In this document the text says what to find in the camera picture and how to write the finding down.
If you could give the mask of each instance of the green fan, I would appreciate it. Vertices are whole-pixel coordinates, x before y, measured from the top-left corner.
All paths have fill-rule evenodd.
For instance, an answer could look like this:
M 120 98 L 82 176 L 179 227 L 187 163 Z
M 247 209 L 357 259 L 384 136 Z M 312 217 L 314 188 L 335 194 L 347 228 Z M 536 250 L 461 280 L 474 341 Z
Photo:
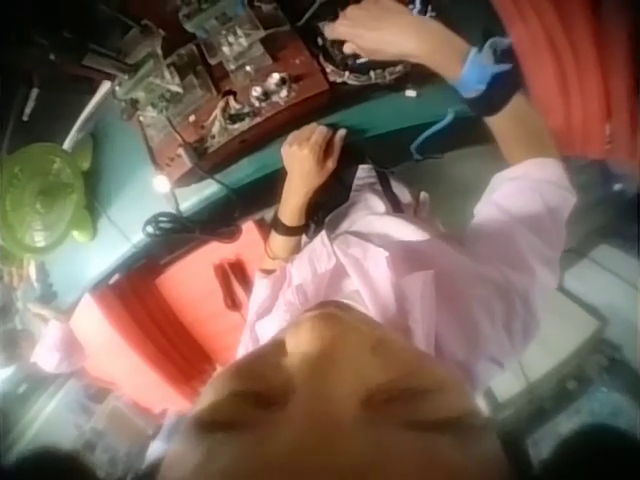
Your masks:
M 24 147 L 0 160 L 0 237 L 16 255 L 44 255 L 69 235 L 95 235 L 82 172 L 91 165 L 90 137 L 72 153 L 51 143 Z

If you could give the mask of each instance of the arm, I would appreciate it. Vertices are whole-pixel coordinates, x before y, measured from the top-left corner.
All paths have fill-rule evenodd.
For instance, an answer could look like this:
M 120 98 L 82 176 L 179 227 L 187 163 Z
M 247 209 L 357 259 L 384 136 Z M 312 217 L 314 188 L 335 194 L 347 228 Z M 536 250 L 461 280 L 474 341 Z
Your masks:
M 336 168 L 345 130 L 334 134 L 312 123 L 296 130 L 282 145 L 282 163 L 287 172 L 276 215 L 290 227 L 305 225 L 307 207 L 315 191 Z M 272 273 L 300 251 L 301 236 L 285 236 L 271 231 L 265 244 L 260 270 Z
M 438 21 L 415 17 L 394 0 L 365 0 L 350 7 L 327 27 L 326 34 L 345 40 L 346 52 L 421 64 L 448 81 L 458 78 L 470 50 L 462 38 Z M 511 164 L 558 157 L 541 117 L 521 93 L 485 122 Z

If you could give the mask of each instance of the light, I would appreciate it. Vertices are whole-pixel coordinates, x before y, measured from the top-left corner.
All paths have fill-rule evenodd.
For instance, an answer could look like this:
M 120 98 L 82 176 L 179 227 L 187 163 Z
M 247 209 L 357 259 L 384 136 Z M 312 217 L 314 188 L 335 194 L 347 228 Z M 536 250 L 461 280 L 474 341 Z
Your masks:
M 166 175 L 158 173 L 152 180 L 153 189 L 158 193 L 169 193 L 171 191 L 171 181 Z

